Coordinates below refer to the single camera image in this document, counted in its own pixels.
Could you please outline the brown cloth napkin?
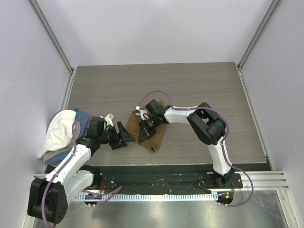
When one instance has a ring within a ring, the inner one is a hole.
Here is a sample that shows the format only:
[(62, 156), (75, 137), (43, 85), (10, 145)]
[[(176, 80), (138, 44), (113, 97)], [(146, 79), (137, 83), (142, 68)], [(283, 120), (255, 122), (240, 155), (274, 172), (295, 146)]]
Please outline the brown cloth napkin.
[[(158, 101), (158, 102), (161, 105), (165, 106), (163, 101)], [(163, 141), (164, 134), (166, 131), (166, 123), (161, 124), (156, 128), (155, 135), (151, 135), (149, 139), (145, 140), (142, 143), (138, 143), (139, 132), (140, 132), (140, 121), (141, 121), (140, 116), (135, 115), (133, 111), (129, 119), (127, 120), (125, 127), (127, 131), (135, 138), (134, 143), (142, 147), (148, 148), (152, 152), (156, 152), (157, 150), (160, 149), (161, 143)]]

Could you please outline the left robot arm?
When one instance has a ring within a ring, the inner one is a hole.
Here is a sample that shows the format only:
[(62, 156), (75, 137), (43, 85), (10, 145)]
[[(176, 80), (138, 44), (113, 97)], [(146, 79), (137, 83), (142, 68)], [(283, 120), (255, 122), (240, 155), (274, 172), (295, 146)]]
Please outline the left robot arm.
[(95, 190), (100, 186), (98, 171), (84, 163), (101, 145), (108, 144), (115, 150), (135, 141), (121, 122), (110, 125), (109, 117), (88, 118), (85, 133), (79, 138), (72, 136), (73, 147), (67, 157), (51, 173), (31, 183), (27, 213), (42, 219), (47, 228), (62, 221), (70, 202), (85, 188)]

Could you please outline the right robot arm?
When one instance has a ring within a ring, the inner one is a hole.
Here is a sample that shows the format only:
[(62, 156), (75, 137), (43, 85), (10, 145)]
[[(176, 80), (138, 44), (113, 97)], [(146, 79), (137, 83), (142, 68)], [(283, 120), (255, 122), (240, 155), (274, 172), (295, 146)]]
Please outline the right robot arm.
[(150, 101), (145, 110), (137, 106), (134, 113), (140, 116), (138, 142), (152, 138), (156, 128), (162, 124), (189, 124), (198, 139), (207, 145), (213, 161), (214, 181), (224, 188), (232, 181), (234, 174), (225, 145), (227, 123), (207, 103), (194, 107), (161, 106)]

